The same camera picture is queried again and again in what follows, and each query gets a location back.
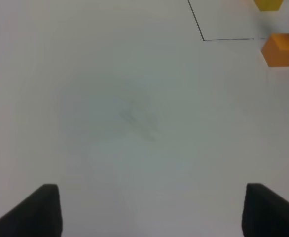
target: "orange cube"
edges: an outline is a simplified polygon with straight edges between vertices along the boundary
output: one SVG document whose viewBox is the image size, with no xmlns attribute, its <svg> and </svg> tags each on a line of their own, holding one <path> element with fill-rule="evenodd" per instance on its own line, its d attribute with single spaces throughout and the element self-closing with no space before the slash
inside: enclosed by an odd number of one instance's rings
<svg viewBox="0 0 289 237">
<path fill-rule="evenodd" d="M 269 67 L 289 67 L 289 33 L 272 33 L 262 54 Z"/>
</svg>

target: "white surface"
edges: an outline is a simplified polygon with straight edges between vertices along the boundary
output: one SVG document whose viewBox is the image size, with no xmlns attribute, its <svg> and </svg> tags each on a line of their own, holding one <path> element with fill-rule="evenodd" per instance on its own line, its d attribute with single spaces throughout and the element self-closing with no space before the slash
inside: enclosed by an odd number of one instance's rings
<svg viewBox="0 0 289 237">
<path fill-rule="evenodd" d="M 0 217 L 57 183 L 64 237 L 242 236 L 248 182 L 289 201 L 262 43 L 202 42 L 185 0 L 0 0 Z"/>
<path fill-rule="evenodd" d="M 266 38 L 289 33 L 289 0 L 279 11 L 260 12 L 254 0 L 190 0 L 205 39 Z"/>
</svg>

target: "block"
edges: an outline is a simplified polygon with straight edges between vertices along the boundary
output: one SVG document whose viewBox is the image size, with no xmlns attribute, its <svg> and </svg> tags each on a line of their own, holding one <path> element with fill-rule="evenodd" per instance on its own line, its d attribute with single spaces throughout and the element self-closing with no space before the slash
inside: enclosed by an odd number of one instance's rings
<svg viewBox="0 0 289 237">
<path fill-rule="evenodd" d="M 262 54 L 269 67 L 289 67 L 289 33 L 272 33 Z"/>
<path fill-rule="evenodd" d="M 254 0 L 260 11 L 278 11 L 283 0 Z"/>
</svg>

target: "cube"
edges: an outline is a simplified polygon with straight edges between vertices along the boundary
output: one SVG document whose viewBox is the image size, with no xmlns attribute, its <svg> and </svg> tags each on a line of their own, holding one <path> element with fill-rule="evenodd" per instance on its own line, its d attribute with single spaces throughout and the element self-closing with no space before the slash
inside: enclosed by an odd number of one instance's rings
<svg viewBox="0 0 289 237">
<path fill-rule="evenodd" d="M 283 0 L 254 0 L 260 11 L 278 11 Z"/>
<path fill-rule="evenodd" d="M 269 67 L 289 67 L 289 33 L 272 33 L 262 54 Z"/>
</svg>

